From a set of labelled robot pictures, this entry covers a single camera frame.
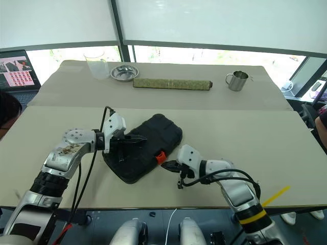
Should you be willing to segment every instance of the green rolled mat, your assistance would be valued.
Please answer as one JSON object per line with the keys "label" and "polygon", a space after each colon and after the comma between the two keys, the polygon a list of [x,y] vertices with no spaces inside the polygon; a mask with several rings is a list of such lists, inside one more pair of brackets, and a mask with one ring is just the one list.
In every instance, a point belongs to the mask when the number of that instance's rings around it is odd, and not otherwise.
{"label": "green rolled mat", "polygon": [[202,80],[134,78],[133,86],[135,88],[167,88],[208,91],[213,86],[213,83],[211,81]]}

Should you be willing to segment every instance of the cup handle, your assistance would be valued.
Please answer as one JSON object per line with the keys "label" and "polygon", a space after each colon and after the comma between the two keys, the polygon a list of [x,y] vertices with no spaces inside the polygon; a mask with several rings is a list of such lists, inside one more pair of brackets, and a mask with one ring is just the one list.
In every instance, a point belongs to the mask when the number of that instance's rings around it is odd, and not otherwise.
{"label": "cup handle", "polygon": [[227,82],[227,78],[228,78],[228,76],[234,76],[234,74],[229,73],[229,74],[227,74],[227,76],[226,76],[225,82],[229,85],[229,83]]}

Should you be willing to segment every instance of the yellow stripe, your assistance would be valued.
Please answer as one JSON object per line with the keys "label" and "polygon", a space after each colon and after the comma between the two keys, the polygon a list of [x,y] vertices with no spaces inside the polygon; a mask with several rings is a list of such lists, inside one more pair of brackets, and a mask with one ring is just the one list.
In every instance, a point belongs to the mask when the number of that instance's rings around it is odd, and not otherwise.
{"label": "yellow stripe", "polygon": [[263,216],[265,216],[267,213],[265,210],[262,210],[260,213],[257,213],[256,215],[250,217],[250,218],[246,218],[243,220],[240,220],[240,224],[241,225],[245,225],[254,221],[257,221],[259,218],[262,218]]}
{"label": "yellow stripe", "polygon": [[287,191],[291,186],[286,186],[283,189],[281,189],[279,192],[277,192],[275,195],[273,195],[271,198],[269,198],[267,201],[265,201],[262,206],[266,207],[269,203],[274,201],[276,198],[280,197],[285,191]]}

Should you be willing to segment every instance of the clear plastic cup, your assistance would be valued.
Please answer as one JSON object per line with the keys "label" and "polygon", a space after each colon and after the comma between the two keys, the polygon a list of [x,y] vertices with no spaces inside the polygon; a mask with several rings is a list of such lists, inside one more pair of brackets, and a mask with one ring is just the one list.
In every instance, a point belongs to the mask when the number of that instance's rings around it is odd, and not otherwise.
{"label": "clear plastic cup", "polygon": [[103,49],[93,48],[85,52],[84,57],[94,78],[102,80],[110,76],[109,65]]}

